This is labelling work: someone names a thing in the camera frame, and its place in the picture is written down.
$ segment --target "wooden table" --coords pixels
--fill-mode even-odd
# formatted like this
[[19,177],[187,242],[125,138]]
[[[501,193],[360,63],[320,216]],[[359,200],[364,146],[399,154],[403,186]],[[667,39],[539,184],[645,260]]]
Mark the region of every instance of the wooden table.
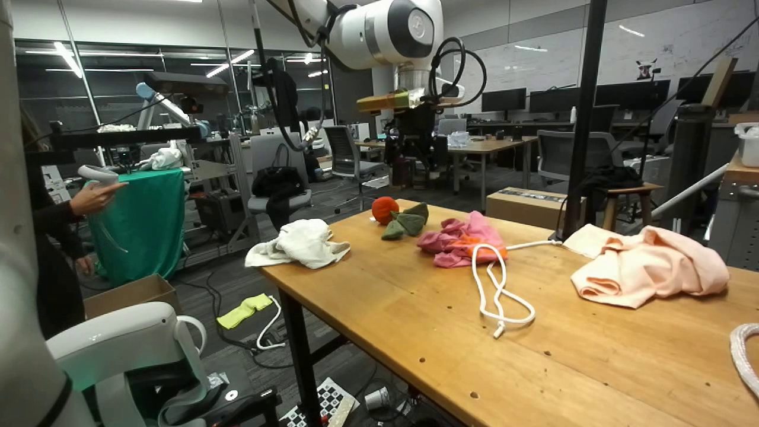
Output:
[[485,177],[486,177],[486,160],[494,152],[504,152],[504,151],[514,151],[514,148],[524,148],[522,154],[522,186],[530,187],[530,177],[532,177],[532,146],[536,142],[536,135],[524,135],[520,140],[505,138],[505,140],[472,140],[467,146],[458,146],[458,148],[449,148],[449,152],[454,154],[454,193],[460,190],[460,158],[481,158],[479,160],[479,210],[486,210],[486,186],[485,186]]
[[[462,213],[431,206],[428,229],[450,216]],[[494,224],[507,244],[548,235]],[[306,307],[467,425],[759,423],[728,351],[730,330],[759,320],[758,274],[730,272],[727,296],[629,312],[577,296],[570,274],[587,263],[582,256],[562,247],[512,253],[507,288],[536,307],[536,323],[494,339],[467,269],[435,269],[410,237],[382,242],[367,213],[332,231],[354,247],[342,263],[267,269],[283,294],[301,408],[318,408]],[[759,344],[750,351],[758,366]]]

